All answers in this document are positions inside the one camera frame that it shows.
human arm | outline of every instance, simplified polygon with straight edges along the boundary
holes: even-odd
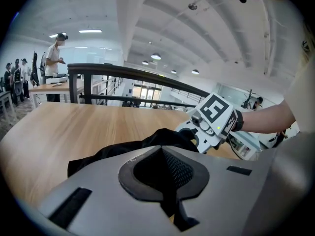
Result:
[[[254,133],[276,133],[289,128],[295,118],[284,100],[279,105],[258,110],[243,112],[243,127],[241,130]]]
[[[46,58],[46,65],[53,65],[53,64],[56,64],[56,63],[65,64],[63,59],[51,60],[50,58]]]
[[[281,131],[281,134],[284,136],[284,138],[288,138],[288,136],[283,131]]]

man standing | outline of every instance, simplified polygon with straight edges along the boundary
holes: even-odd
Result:
[[[15,60],[15,66],[11,68],[11,78],[10,78],[10,85],[13,90],[13,103],[17,106],[18,105],[18,96],[20,96],[21,102],[24,101],[23,93],[22,93],[22,71],[19,66],[20,60]]]
[[[58,74],[58,63],[65,64],[63,58],[59,58],[59,46],[64,46],[68,36],[58,33],[55,43],[50,46],[46,54],[45,77],[50,79]],[[47,94],[47,101],[60,102],[60,94]]]
[[[13,90],[12,87],[10,86],[10,82],[11,82],[11,72],[10,72],[10,68],[11,68],[11,64],[12,63],[8,63],[6,64],[6,71],[4,73],[4,88],[5,91],[7,92],[11,92],[11,98],[13,101]]]
[[[31,75],[31,70],[26,65],[28,62],[26,59],[22,59],[22,79],[23,79],[23,91],[24,91],[24,97],[27,99],[30,97],[29,94],[29,79]]]

black railing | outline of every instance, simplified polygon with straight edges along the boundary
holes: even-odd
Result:
[[[202,97],[202,96],[199,96],[197,94],[194,94],[194,93],[189,93],[187,91],[182,91],[182,90],[178,90],[178,89],[175,89],[175,88],[172,88],[172,91],[175,92],[175,93],[178,93],[188,99],[191,99],[191,100],[194,100],[198,103],[200,103],[201,101],[203,101],[205,99],[205,97]]]
[[[92,99],[99,100],[119,100],[119,101],[132,101],[132,102],[145,102],[145,103],[156,103],[156,104],[165,104],[172,106],[183,106],[183,107],[195,107],[195,105],[182,104],[169,101],[157,101],[157,100],[148,100],[140,99],[133,97],[122,97],[122,96],[112,96],[108,95],[109,92],[106,92],[106,95],[91,94],[91,81],[92,75],[105,75],[118,78],[133,79],[139,81],[145,81],[149,83],[155,83],[162,86],[166,86],[173,89],[178,89],[181,91],[189,92],[193,95],[199,97],[207,97],[209,93],[202,91],[200,89],[194,88],[187,84],[181,83],[176,80],[172,80],[166,77],[159,76],[157,74],[148,73],[133,68],[108,65],[108,64],[89,64],[89,63],[76,63],[69,64],[68,71],[70,75],[69,85],[70,85],[70,101],[71,103],[77,102],[77,75],[82,74],[84,76],[84,95],[82,96],[85,99],[85,104],[92,104]],[[116,84],[121,84],[122,80],[114,81],[114,88]]]

wooden tabletop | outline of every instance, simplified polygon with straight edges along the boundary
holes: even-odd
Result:
[[[67,178],[69,161],[174,130],[188,118],[180,111],[46,102],[2,139],[0,167],[13,194],[36,206]]]
[[[63,82],[62,85],[53,87],[55,84],[44,84],[40,85],[35,88],[31,88],[30,92],[44,92],[44,91],[65,91],[69,92],[69,81]],[[81,79],[77,79],[77,89],[82,90],[83,89],[83,81]]]

white ceiling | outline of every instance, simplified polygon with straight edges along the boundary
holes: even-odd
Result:
[[[197,10],[189,10],[194,1]],[[162,60],[151,69],[179,76],[198,69],[222,83],[227,73],[250,73],[284,89],[303,39],[297,11],[273,0],[31,0],[12,33],[44,41],[57,32],[69,40],[91,37],[82,29],[102,29],[96,37],[119,42],[125,61],[137,66],[158,52]]]

